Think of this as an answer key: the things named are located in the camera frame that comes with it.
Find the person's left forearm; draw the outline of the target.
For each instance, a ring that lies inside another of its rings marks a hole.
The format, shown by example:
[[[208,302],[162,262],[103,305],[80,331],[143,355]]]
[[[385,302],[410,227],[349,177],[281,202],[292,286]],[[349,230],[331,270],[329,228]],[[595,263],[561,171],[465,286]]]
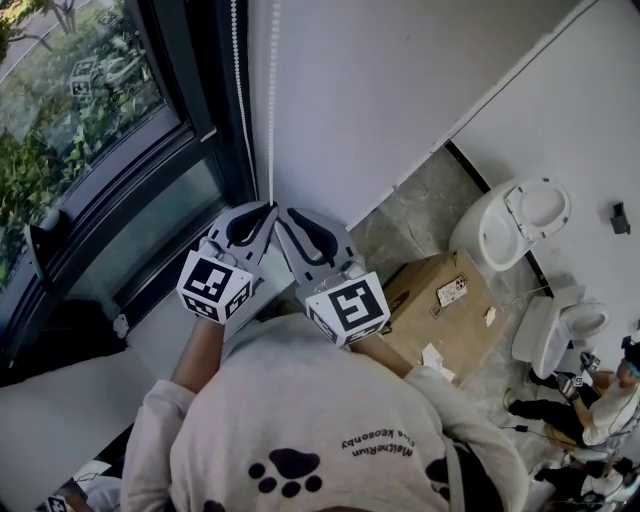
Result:
[[[170,381],[198,394],[220,368],[225,327],[199,318]]]

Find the large cardboard box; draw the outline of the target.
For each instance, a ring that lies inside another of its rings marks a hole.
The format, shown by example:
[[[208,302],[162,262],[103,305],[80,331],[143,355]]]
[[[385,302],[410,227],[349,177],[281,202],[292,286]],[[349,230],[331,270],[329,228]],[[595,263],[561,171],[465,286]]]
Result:
[[[459,275],[467,280],[467,293],[442,308],[436,290]],[[461,385],[485,362],[502,337],[507,316],[472,259],[464,252],[440,253],[405,264],[385,285],[391,312],[383,339],[406,361],[422,365],[422,350],[431,343],[444,357],[444,366]],[[484,315],[496,308],[487,327]]]

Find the white toilet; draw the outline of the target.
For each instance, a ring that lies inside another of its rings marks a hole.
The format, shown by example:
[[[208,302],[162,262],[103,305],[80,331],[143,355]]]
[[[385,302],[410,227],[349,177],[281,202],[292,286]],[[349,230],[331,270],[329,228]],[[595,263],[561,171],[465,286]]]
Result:
[[[571,209],[569,193],[559,181],[512,179],[465,212],[451,234],[449,249],[466,252],[480,268],[503,272],[536,243],[561,231]]]
[[[516,332],[511,355],[546,379],[557,370],[570,346],[581,348],[610,321],[608,307],[587,300],[583,285],[561,288],[553,297],[534,296]]]

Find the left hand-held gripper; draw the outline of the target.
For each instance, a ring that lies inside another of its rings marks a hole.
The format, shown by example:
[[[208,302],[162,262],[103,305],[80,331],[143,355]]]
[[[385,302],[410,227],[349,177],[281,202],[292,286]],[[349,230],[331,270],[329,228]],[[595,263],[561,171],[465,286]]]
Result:
[[[225,325],[254,296],[263,281],[264,256],[278,207],[248,202],[220,214],[208,236],[190,250],[177,292],[194,314]]]

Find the phone with patterned case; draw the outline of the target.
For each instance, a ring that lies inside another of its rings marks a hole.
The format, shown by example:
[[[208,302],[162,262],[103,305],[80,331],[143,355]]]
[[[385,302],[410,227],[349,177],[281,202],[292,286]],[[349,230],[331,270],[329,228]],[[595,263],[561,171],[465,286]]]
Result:
[[[467,280],[459,275],[453,281],[436,290],[436,296],[442,308],[456,302],[467,293]]]

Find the black framed window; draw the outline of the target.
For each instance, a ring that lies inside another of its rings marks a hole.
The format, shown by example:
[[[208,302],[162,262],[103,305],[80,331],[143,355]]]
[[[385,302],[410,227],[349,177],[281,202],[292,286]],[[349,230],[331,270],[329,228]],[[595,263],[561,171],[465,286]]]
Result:
[[[0,389],[126,347],[214,218],[257,196],[248,0],[128,0],[163,106],[72,186],[69,226],[39,282],[26,251],[0,294]]]

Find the black wall bracket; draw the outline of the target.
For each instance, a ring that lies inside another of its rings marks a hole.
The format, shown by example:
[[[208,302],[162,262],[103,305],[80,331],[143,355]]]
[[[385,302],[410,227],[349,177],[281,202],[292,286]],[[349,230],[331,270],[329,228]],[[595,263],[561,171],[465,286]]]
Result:
[[[610,217],[610,223],[615,234],[629,235],[631,233],[631,226],[627,219],[623,202],[613,205],[613,215]]]

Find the crumpled white paper sheets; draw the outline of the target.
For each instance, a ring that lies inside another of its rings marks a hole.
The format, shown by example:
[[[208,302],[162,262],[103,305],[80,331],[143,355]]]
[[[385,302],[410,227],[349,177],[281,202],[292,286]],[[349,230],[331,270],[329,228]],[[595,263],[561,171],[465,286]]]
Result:
[[[444,366],[444,357],[431,343],[422,350],[421,354],[423,366],[435,370],[448,382],[452,382],[455,379],[455,373]]]

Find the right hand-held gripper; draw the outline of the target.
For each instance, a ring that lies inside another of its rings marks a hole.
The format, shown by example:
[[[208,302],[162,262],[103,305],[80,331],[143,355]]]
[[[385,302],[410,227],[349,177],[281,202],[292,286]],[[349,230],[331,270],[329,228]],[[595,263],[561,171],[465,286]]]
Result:
[[[306,317],[335,346],[348,346],[385,326],[390,310],[378,275],[361,259],[350,260],[353,243],[344,225],[289,207],[287,220],[276,220],[275,234],[300,284],[296,297]]]

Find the green trees outside window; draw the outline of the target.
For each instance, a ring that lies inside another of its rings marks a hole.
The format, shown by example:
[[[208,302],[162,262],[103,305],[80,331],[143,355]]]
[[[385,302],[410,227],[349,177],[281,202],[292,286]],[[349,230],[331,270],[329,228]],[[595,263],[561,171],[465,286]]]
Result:
[[[128,0],[0,0],[0,294],[25,226],[164,103]]]

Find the beige paw print sweatshirt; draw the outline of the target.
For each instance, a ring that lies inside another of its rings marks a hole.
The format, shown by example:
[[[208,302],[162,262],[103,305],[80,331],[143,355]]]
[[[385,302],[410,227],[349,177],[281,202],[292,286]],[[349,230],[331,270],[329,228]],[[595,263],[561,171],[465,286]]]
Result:
[[[301,314],[224,339],[198,394],[170,379],[138,411],[121,512],[450,512],[448,440],[471,448],[504,512],[526,503],[517,450],[442,375],[399,378]]]

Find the person's right forearm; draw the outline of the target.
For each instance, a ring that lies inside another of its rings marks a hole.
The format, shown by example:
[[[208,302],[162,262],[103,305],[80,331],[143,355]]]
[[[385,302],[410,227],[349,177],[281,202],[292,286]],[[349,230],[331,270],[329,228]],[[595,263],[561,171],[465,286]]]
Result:
[[[350,345],[351,351],[364,355],[384,366],[399,378],[405,378],[412,365],[391,348],[381,336],[368,336]]]

